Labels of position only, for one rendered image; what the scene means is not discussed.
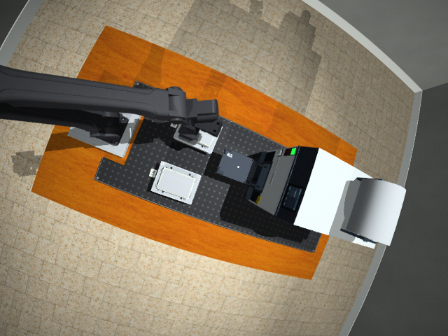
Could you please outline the white cylinder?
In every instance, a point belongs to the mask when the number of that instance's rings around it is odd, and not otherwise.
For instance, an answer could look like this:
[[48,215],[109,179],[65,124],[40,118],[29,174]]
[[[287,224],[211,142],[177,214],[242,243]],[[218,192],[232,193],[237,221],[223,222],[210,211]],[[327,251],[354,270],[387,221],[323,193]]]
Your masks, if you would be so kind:
[[346,230],[390,246],[405,193],[394,183],[362,179]]

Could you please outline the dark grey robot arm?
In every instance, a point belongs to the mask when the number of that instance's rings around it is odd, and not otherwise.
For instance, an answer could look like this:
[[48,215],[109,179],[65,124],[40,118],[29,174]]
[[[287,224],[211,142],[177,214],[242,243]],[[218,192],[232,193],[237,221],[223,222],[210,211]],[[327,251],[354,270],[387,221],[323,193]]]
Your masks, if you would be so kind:
[[189,132],[216,138],[223,126],[217,99],[186,99],[177,86],[144,89],[0,65],[0,119],[76,127],[117,146],[129,122],[122,113],[184,124]]

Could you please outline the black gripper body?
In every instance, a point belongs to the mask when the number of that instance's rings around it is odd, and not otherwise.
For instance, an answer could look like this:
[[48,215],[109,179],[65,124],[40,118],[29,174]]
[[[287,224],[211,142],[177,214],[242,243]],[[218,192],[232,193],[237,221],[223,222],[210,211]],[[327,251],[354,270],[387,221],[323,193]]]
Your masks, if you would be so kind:
[[[195,119],[192,123],[190,123],[190,124],[188,124],[188,125],[193,124],[195,121],[196,121],[196,119]],[[189,142],[189,143],[190,143],[191,139],[196,140],[196,136],[197,136],[197,134],[194,134],[194,133],[192,133],[192,132],[189,132],[189,131],[184,127],[184,124],[182,124],[182,125],[180,126],[178,133],[179,133],[179,136],[178,136],[178,137],[179,137],[180,139],[182,139],[182,140],[184,140],[184,141],[187,141],[187,142]]]

